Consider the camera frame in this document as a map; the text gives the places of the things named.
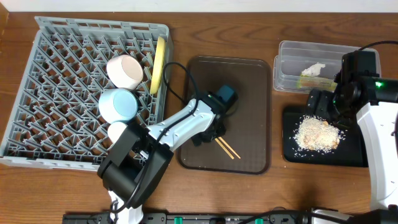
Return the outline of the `green snack wrapper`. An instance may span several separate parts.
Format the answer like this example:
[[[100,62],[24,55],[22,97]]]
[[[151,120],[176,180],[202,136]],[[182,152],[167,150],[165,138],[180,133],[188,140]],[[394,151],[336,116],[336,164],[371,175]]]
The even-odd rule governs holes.
[[[297,88],[303,91],[312,89],[334,91],[337,84],[328,78],[300,76],[297,82]]]

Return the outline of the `wooden chopstick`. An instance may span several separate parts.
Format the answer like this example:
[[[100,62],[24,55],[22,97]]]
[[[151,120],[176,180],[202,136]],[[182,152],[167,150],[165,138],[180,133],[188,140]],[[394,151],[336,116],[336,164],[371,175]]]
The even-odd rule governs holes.
[[[218,137],[218,139],[223,143],[223,145],[227,148],[227,150],[234,156],[234,158],[241,159],[241,156],[222,137]]]
[[[223,145],[223,143],[217,138],[215,139],[215,141],[217,142],[217,144],[224,150],[225,153],[227,153],[227,155],[231,158],[234,159],[234,156],[227,150],[227,148]]]

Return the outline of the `white tissue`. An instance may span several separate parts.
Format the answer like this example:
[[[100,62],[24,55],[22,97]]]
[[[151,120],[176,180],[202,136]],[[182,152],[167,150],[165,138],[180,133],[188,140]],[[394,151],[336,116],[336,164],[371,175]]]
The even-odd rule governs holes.
[[[317,77],[319,76],[321,69],[325,68],[326,65],[323,63],[316,63],[306,68],[301,72],[301,75],[308,77]]]

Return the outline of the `pile of rice waste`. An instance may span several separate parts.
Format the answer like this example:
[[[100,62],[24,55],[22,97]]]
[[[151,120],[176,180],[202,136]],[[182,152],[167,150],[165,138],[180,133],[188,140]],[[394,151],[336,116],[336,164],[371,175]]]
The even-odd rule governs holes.
[[[346,139],[344,131],[340,131],[319,116],[303,115],[297,125],[290,139],[295,141],[299,151],[329,153]]]

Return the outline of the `yellow plate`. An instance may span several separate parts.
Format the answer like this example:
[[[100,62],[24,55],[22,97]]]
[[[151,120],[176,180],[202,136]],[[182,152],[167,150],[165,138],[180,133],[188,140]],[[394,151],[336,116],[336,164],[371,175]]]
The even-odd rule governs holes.
[[[162,77],[162,69],[164,64],[165,58],[165,48],[166,48],[166,41],[164,38],[159,36],[157,39],[157,47],[155,51],[155,59],[154,65],[152,70],[152,79],[150,84],[150,94],[154,95],[158,92]]]

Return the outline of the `light blue bowl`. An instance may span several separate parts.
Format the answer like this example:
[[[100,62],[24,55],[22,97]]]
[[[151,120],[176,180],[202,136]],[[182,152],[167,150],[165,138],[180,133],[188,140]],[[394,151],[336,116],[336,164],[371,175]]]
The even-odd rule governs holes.
[[[138,111],[136,97],[122,88],[109,89],[102,92],[98,108],[100,115],[109,123],[132,120]]]

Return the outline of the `small white cup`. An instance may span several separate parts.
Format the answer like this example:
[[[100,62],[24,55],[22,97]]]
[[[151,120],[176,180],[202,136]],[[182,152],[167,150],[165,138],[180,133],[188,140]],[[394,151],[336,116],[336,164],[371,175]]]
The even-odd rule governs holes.
[[[115,143],[126,128],[127,124],[120,121],[110,124],[108,128],[108,137],[110,138],[111,142]]]

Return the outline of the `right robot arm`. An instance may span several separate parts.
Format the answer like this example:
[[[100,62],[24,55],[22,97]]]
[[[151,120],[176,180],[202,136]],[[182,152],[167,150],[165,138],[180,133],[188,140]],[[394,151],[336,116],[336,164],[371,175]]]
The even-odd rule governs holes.
[[[371,210],[347,215],[316,209],[311,223],[397,223],[397,81],[376,77],[340,80],[333,92],[312,90],[307,108],[330,119],[355,119],[371,177]]]

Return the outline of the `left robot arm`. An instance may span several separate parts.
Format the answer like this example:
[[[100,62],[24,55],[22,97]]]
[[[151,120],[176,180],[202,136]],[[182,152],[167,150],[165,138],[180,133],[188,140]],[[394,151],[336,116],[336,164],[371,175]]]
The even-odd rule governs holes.
[[[223,120],[237,100],[233,90],[202,93],[160,123],[146,128],[128,125],[97,171],[112,200],[109,222],[140,223],[142,205],[158,186],[175,150],[188,140],[199,146],[223,136]]]

